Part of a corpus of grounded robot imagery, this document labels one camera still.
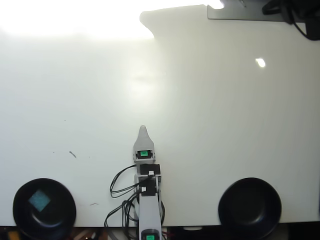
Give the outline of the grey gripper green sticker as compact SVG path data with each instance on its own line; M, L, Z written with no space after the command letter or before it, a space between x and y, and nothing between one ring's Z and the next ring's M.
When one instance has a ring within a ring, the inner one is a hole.
M133 145L133 161L136 164L154 164L154 142L151 140L145 125L141 125L138 137Z

